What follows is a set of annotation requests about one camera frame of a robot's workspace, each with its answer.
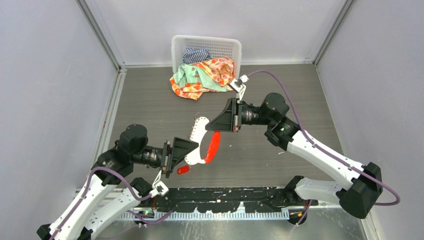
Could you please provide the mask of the key with red tag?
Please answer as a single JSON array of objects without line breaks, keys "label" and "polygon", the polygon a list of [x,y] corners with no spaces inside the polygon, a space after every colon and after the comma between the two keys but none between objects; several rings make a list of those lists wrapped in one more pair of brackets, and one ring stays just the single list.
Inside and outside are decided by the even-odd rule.
[{"label": "key with red tag", "polygon": [[191,169],[191,166],[190,165],[184,165],[184,166],[179,167],[177,169],[177,174],[178,175],[183,175],[185,173],[188,173],[190,171],[190,169]]}]

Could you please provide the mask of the metal keyring holder red handle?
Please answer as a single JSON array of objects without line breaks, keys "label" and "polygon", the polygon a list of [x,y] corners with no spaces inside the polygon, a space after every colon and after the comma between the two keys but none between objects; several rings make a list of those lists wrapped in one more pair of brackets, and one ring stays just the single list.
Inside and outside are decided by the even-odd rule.
[{"label": "metal keyring holder red handle", "polygon": [[200,116],[195,119],[190,132],[189,140],[198,143],[198,147],[190,152],[185,158],[189,166],[209,164],[218,153],[221,144],[221,132],[206,130],[210,120]]}]

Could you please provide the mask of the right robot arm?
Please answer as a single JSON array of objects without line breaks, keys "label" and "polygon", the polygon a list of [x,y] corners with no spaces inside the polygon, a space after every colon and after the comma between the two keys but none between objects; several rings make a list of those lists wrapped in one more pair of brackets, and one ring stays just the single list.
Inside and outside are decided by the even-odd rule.
[{"label": "right robot arm", "polygon": [[205,127],[207,131],[238,132],[242,125],[264,125],[264,135],[274,146],[295,154],[322,170],[331,181],[295,176],[288,184],[285,198],[291,205],[303,200],[339,204],[348,214],[364,219],[383,192],[372,178],[382,180],[381,168],[370,162],[363,165],[326,145],[287,117],[290,107],[276,92],[266,95],[260,106],[229,98],[224,110]]}]

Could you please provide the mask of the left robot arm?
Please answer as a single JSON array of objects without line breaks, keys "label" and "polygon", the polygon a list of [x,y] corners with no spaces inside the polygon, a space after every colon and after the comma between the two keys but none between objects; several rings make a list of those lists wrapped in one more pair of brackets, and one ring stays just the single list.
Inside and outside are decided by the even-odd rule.
[{"label": "left robot arm", "polygon": [[[161,148],[148,145],[147,128],[141,124],[131,124],[115,141],[113,148],[99,155],[91,168],[84,186],[77,197],[52,223],[41,225],[36,234],[42,240],[92,240],[95,228],[87,226],[87,222],[102,200],[120,183],[125,183],[127,197],[118,199],[118,203],[128,202],[126,207],[116,209],[119,215],[139,204],[148,207],[154,197],[164,196],[168,187],[161,181],[161,176],[167,178],[175,166],[183,158],[199,147],[199,143],[175,137],[172,143],[168,141]],[[126,176],[134,170],[134,164],[158,168],[159,172],[152,184],[141,178],[132,183]]]}]

